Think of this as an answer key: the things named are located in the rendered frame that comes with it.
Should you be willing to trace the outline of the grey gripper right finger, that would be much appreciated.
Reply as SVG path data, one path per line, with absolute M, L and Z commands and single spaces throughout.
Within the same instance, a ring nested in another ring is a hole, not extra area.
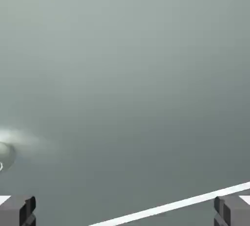
M 217 196 L 213 226 L 250 226 L 250 195 Z

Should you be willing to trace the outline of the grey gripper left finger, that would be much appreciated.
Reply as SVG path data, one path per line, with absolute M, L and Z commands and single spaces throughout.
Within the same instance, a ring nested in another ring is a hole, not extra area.
M 35 196 L 0 195 L 0 226 L 36 226 Z

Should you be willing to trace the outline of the grey-green cabinet door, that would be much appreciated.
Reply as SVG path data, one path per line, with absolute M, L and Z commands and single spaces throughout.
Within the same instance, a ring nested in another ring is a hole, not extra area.
M 250 0 L 0 0 L 0 195 L 90 226 L 250 181 Z

